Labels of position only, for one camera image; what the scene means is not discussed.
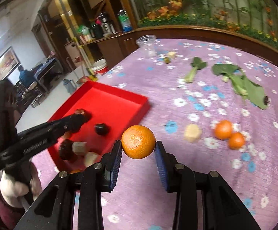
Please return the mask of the white gloved left hand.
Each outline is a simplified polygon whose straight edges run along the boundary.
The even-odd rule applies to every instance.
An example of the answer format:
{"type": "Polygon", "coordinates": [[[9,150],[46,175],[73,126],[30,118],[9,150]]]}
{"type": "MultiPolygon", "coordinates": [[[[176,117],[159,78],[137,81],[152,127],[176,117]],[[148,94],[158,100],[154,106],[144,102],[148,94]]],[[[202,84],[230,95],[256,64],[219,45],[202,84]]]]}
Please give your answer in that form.
{"type": "Polygon", "coordinates": [[[28,192],[32,192],[33,200],[36,200],[41,194],[42,187],[38,176],[38,170],[32,162],[30,162],[30,174],[31,180],[29,186],[27,186],[24,183],[16,181],[13,176],[3,171],[0,180],[0,191],[3,199],[9,206],[13,208],[23,208],[21,199],[28,194],[28,192]]]}

